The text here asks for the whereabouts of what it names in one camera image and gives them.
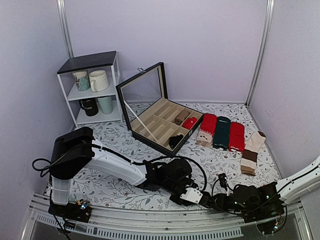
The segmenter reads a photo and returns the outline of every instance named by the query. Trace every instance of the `beige sock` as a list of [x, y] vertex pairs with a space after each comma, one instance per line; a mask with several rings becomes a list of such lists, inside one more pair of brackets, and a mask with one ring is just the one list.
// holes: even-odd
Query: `beige sock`
[[178, 116], [175, 117], [174, 119], [174, 123], [177, 125], [180, 125], [183, 123], [184, 120], [186, 120], [186, 118], [189, 116], [190, 112], [188, 112], [187, 110], [182, 110]]
[[242, 174], [256, 175], [258, 152], [265, 140], [266, 136], [263, 132], [255, 131], [250, 139], [245, 142], [244, 152], [240, 163]]

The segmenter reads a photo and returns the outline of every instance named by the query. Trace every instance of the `light blue mug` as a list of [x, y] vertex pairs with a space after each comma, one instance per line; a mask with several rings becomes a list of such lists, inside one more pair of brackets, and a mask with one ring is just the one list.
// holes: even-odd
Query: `light blue mug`
[[103, 96], [103, 97], [98, 97], [98, 103], [100, 105], [100, 108], [103, 112], [103, 114], [108, 115], [112, 113], [113, 106], [112, 106], [112, 97], [111, 96]]
[[84, 92], [90, 88], [90, 81], [86, 70], [74, 72], [72, 75], [78, 91]]

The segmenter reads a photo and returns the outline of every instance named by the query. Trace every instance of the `white shelf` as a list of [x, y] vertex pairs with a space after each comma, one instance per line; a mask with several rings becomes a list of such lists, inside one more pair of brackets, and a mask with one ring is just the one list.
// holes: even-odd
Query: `white shelf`
[[94, 116], [87, 116], [85, 110], [80, 109], [78, 117], [76, 118], [76, 123], [77, 124], [94, 124], [94, 123], [121, 120], [121, 115], [120, 115], [116, 100], [112, 101], [113, 111], [108, 115], [103, 114], [99, 103], [97, 103], [97, 105], [98, 105], [99, 112]]
[[[118, 84], [120, 81], [120, 77], [115, 77], [115, 82]], [[74, 100], [80, 100], [80, 99], [89, 99], [89, 98], [99, 98], [99, 97], [105, 97], [105, 96], [112, 96], [116, 95], [117, 91], [114, 85], [114, 81], [109, 79], [109, 86], [102, 91], [93, 92], [91, 91], [91, 88], [89, 88], [86, 91], [78, 91], [76, 84], [73, 85], [71, 91], [68, 94], [68, 101], [74, 101]]]

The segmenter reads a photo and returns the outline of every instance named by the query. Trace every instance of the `display box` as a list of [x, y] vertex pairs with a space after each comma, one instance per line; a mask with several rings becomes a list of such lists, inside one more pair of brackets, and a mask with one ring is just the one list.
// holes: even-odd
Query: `display box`
[[[117, 85], [116, 90], [132, 136], [169, 157], [177, 154], [203, 120], [201, 112], [168, 99], [163, 62], [146, 70], [140, 68], [140, 73]], [[183, 127], [188, 119], [194, 120], [190, 129]], [[179, 137], [172, 148], [171, 137], [175, 136]]]

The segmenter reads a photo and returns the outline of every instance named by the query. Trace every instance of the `open box lid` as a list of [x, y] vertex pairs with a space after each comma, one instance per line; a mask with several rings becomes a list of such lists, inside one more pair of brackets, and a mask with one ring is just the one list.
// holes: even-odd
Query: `open box lid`
[[165, 66], [159, 62], [116, 86], [127, 128], [151, 106], [168, 99]]

